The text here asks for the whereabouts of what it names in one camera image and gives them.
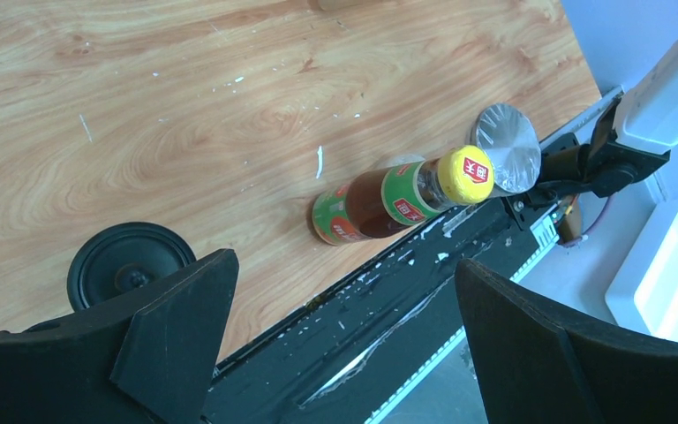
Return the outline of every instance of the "robotic arm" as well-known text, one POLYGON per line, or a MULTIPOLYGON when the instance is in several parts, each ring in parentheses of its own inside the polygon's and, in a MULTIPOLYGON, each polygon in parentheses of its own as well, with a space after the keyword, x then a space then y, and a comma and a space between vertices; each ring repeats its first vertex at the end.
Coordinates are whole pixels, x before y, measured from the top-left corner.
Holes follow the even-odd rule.
POLYGON ((643 80, 599 118, 591 143, 542 160, 532 206, 570 194, 608 197, 648 178, 678 144, 678 40, 643 80))

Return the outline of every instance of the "tabletop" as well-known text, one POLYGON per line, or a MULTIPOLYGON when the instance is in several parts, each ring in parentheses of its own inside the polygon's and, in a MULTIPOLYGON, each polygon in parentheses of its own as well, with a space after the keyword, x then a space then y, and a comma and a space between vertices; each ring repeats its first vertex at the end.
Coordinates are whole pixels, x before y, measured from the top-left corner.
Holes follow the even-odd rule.
POLYGON ((316 195, 466 141, 515 105, 546 137, 599 99, 559 0, 0 0, 0 329, 71 312, 116 223, 234 248, 226 356, 394 238, 332 247, 316 195))

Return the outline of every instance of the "brown liquid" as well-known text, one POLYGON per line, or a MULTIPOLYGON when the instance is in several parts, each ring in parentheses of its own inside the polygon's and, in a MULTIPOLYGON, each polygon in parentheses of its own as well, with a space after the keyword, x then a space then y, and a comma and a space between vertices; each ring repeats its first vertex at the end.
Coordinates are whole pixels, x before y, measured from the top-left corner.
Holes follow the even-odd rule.
POLYGON ((383 207, 380 187, 386 170, 371 170, 355 178, 347 191, 347 216, 363 235, 374 239, 393 236, 410 228, 398 223, 383 207))

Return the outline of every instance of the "bottle neck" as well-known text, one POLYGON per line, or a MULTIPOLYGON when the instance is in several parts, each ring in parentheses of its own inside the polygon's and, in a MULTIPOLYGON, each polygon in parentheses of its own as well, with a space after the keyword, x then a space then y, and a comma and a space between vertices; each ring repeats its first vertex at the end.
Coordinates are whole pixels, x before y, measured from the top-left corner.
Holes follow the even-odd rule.
POLYGON ((419 169, 417 189, 427 206, 439 212, 445 212, 456 206, 456 203, 443 192, 441 182, 438 180, 437 159, 425 162, 419 169))

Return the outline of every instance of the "cable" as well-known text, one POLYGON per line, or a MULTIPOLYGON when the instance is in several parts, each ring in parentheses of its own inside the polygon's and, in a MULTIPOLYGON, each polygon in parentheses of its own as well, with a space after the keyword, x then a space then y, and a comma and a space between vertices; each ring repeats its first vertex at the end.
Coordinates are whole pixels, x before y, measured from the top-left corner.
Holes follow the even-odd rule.
POLYGON ((599 216, 597 216, 597 219, 594 220, 594 222, 591 225, 589 225, 589 228, 584 232, 583 235, 581 235, 581 237, 573 238, 572 240, 563 243, 562 246, 565 247, 566 249, 570 249, 571 247, 578 246, 582 241, 588 239, 589 236, 594 232, 596 227, 599 225, 599 223, 601 223, 601 221, 604 220, 606 212, 609 210, 609 205, 612 204, 613 198, 614 194, 606 198, 606 201, 604 202, 604 207, 599 212, 599 216))

